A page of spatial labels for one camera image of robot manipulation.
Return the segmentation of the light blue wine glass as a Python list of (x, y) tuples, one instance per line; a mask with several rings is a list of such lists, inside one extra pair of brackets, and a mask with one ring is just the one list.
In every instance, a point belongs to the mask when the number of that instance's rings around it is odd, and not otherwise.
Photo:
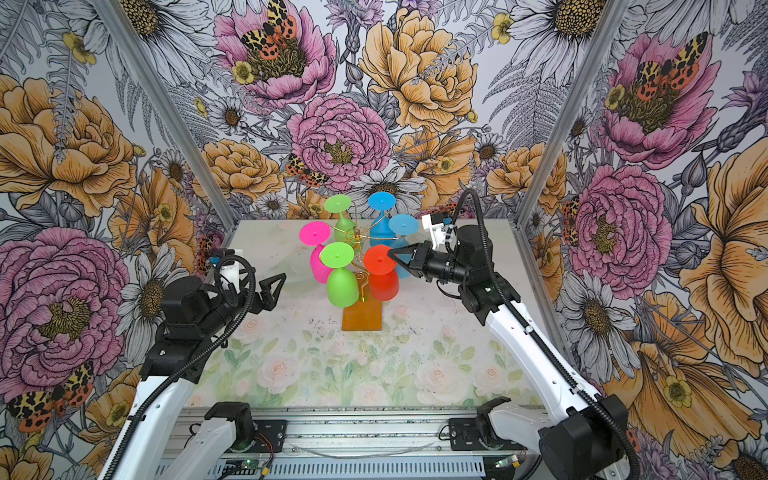
[(388, 226), (395, 237), (389, 246), (392, 249), (398, 249), (409, 245), (407, 237), (419, 231), (420, 222), (413, 216), (399, 214), (389, 219)]

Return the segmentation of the red wine glass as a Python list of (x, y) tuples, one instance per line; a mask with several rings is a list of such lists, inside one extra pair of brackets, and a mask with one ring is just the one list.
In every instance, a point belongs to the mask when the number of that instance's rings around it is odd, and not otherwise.
[(371, 293), (380, 301), (390, 301), (399, 293), (397, 264), (389, 257), (389, 252), (389, 246), (376, 245), (369, 248), (363, 258)]

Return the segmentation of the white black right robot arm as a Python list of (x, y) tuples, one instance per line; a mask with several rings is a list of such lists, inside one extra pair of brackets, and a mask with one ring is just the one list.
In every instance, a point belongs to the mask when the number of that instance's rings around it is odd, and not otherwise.
[(501, 396), (477, 407), (474, 430), (488, 450), (506, 443), (536, 455), (557, 479), (616, 479), (641, 473), (627, 436), (628, 411), (585, 380), (535, 324), (519, 293), (495, 269), (483, 225), (442, 225), (434, 240), (394, 249), (388, 256), (412, 276), (454, 284), (464, 308), (513, 356), (535, 388), (535, 413)]

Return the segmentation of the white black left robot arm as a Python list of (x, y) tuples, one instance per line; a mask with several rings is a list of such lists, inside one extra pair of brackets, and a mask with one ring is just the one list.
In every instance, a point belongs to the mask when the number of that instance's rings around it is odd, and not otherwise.
[(195, 276), (174, 280), (161, 301), (165, 315), (140, 369), (140, 381), (102, 479), (152, 479), (179, 415), (195, 390), (206, 362), (249, 313), (272, 311), (287, 280), (264, 280), (232, 250), (215, 265), (213, 283)]

